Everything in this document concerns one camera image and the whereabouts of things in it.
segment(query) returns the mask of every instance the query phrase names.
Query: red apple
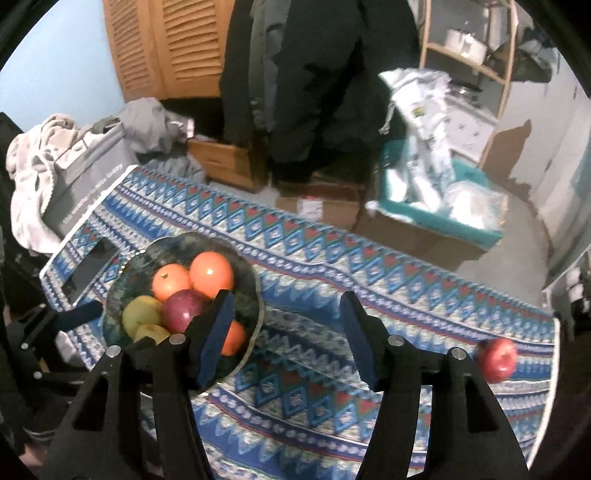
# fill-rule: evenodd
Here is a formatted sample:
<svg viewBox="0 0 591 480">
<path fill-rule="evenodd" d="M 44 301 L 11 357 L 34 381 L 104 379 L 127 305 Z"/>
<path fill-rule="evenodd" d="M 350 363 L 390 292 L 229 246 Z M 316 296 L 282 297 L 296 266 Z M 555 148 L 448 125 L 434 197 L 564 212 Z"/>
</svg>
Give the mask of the red apple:
<svg viewBox="0 0 591 480">
<path fill-rule="evenodd" d="M 173 293 L 162 304 L 162 323 L 170 333 L 182 333 L 193 317 L 209 307 L 209 299 L 192 288 Z"/>
<path fill-rule="evenodd" d="M 517 348 L 508 338 L 496 338 L 487 342 L 478 352 L 478 366 L 488 383 L 507 380 L 517 367 Z"/>
</svg>

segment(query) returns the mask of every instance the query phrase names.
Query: black phone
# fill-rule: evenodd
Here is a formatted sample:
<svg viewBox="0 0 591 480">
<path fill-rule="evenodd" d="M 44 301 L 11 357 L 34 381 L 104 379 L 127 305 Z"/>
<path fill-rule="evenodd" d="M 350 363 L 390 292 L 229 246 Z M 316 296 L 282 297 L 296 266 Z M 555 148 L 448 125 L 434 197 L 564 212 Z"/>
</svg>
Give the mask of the black phone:
<svg viewBox="0 0 591 480">
<path fill-rule="evenodd" d="M 70 305 L 75 305 L 82 298 L 91 282 L 107 268 L 118 252 L 119 249 L 106 238 L 93 247 L 61 287 Z"/>
</svg>

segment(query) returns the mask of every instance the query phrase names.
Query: purple fruit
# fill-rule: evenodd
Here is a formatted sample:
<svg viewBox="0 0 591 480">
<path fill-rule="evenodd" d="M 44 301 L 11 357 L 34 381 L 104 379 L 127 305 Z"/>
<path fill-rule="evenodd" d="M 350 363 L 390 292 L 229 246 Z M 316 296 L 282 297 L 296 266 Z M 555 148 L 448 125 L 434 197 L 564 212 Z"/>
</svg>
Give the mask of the purple fruit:
<svg viewBox="0 0 591 480">
<path fill-rule="evenodd" d="M 162 323 L 170 333 L 182 333 L 209 303 L 209 299 L 196 290 L 179 290 L 162 304 Z"/>
</svg>

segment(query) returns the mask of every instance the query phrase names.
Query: louvered wooden door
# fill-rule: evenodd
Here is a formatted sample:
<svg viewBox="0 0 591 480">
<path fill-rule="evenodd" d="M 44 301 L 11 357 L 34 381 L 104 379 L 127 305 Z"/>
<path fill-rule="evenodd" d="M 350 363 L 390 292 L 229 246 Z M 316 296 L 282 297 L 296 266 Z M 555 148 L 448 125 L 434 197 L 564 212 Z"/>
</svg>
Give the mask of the louvered wooden door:
<svg viewBox="0 0 591 480">
<path fill-rule="evenodd" d="M 111 56 L 126 101 L 166 98 L 147 0 L 103 0 Z"/>
<path fill-rule="evenodd" d="M 218 97 L 233 0 L 150 0 L 170 98 Z"/>
</svg>

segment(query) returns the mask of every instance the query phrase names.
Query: teal storage container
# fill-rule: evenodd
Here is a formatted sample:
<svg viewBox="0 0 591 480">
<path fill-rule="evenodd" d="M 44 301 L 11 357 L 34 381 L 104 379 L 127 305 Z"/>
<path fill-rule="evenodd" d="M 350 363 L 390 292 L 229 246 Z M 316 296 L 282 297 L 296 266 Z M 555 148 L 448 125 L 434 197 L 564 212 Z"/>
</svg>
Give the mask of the teal storage container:
<svg viewBox="0 0 591 480">
<path fill-rule="evenodd" d="M 381 157 L 380 171 L 389 164 L 395 164 L 400 160 L 404 148 L 404 141 L 388 142 L 384 145 Z M 486 174 L 479 168 L 469 164 L 465 160 L 459 158 L 452 158 L 453 169 L 456 173 L 456 181 L 470 180 L 483 187 L 490 188 L 490 181 Z M 465 225 L 464 223 L 452 220 L 447 216 L 438 215 L 436 213 L 426 212 L 424 210 L 415 208 L 409 203 L 393 202 L 389 200 L 390 192 L 385 181 L 385 175 L 380 175 L 380 194 L 379 205 L 380 208 L 388 213 L 397 215 L 401 221 L 412 223 L 421 228 L 437 232 L 440 235 L 458 238 L 471 244 L 477 245 L 484 250 L 490 250 L 503 237 L 501 231 L 484 231 L 478 228 Z"/>
</svg>

